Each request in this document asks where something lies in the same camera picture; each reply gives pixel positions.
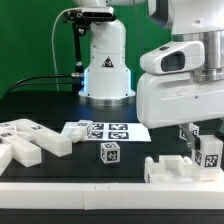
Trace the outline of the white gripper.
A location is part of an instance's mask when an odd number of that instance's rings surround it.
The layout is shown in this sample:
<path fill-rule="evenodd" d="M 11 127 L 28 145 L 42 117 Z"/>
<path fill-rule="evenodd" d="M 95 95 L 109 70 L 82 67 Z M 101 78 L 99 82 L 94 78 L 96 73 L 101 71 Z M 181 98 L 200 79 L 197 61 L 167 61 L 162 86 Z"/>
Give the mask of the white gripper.
<path fill-rule="evenodd" d="M 144 74 L 137 85 L 139 122 L 149 129 L 182 124 L 192 155 L 200 149 L 200 138 L 189 123 L 224 118 L 224 80 L 193 80 L 193 71 L 204 62 L 200 41 L 169 42 L 140 58 Z"/>

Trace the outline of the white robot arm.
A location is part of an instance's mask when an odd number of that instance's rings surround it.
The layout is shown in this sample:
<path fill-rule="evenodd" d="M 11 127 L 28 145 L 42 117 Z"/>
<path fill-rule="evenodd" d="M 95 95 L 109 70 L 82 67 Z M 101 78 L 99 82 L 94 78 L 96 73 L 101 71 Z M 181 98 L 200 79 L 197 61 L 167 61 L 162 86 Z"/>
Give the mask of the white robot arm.
<path fill-rule="evenodd" d="M 153 129 L 224 117 L 224 0 L 146 1 L 172 41 L 140 58 L 140 123 Z"/>

